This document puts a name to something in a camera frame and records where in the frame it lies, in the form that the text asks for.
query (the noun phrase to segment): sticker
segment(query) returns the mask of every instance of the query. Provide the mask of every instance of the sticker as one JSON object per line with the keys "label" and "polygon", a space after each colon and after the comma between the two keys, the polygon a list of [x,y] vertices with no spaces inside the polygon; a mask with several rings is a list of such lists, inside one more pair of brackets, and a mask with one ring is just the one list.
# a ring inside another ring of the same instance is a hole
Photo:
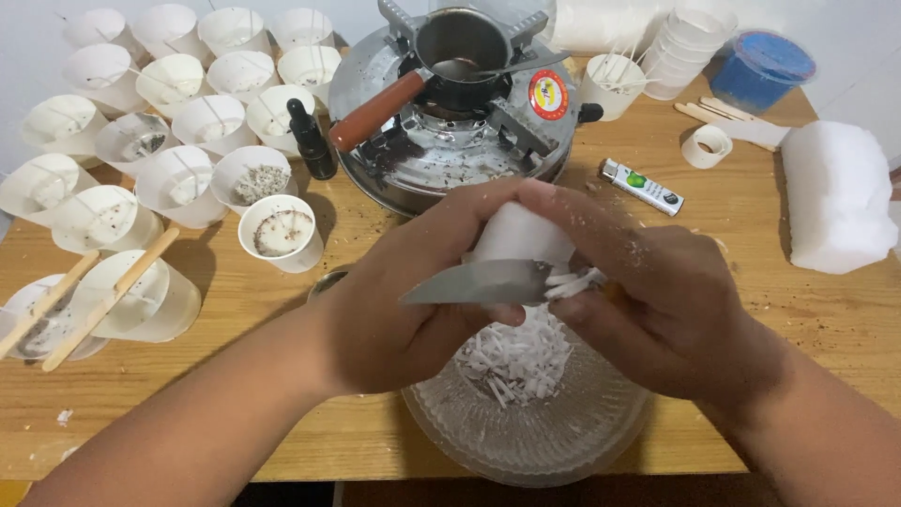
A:
{"label": "sticker", "polygon": [[542,69],[532,77],[529,102],[538,116],[545,120],[559,120],[569,110],[569,91],[556,72]]}

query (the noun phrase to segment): wooden table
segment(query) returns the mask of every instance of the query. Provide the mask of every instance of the wooden table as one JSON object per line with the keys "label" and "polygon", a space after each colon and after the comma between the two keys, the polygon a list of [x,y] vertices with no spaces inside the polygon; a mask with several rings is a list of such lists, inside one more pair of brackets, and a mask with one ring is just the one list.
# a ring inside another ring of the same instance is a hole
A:
{"label": "wooden table", "polygon": [[[683,101],[709,95],[699,79]],[[800,91],[768,118],[799,126],[815,119]],[[645,226],[679,224],[728,248],[745,307],[854,387],[901,415],[901,268],[883,263],[829,276],[788,263],[785,185],[778,155],[747,143],[709,171],[690,167],[680,139],[699,125],[671,103],[639,97],[612,123],[580,127],[561,184],[624,207]],[[675,218],[602,182],[611,157],[687,199]],[[104,182],[121,181],[109,168]],[[598,188],[590,189],[589,185]],[[356,262],[386,230],[404,222],[366,197],[340,172],[304,181],[326,242],[309,273],[287,275],[242,251],[238,217],[206,231],[183,231],[164,255],[205,295],[191,329],[161,345],[113,341],[100,354],[47,374],[37,364],[0,361],[0,478],[45,476],[62,454],[162,389],[235,337],[295,308],[327,272]],[[31,281],[65,272],[74,254],[53,246],[47,229],[17,220],[0,247],[0,301]],[[73,410],[68,425],[58,414]],[[742,462],[694,405],[658,397],[651,420],[614,472],[647,474],[743,470]],[[309,414],[260,470],[259,480],[385,479],[467,475],[416,426],[396,393],[329,401]]]}

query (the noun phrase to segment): knife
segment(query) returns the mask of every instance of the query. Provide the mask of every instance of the knife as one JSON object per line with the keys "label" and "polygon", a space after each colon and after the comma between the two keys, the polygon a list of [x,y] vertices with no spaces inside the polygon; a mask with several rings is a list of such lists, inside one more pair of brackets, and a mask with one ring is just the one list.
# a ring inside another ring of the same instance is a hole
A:
{"label": "knife", "polygon": [[541,261],[467,263],[420,283],[401,298],[408,305],[449,303],[543,303],[553,266]]}

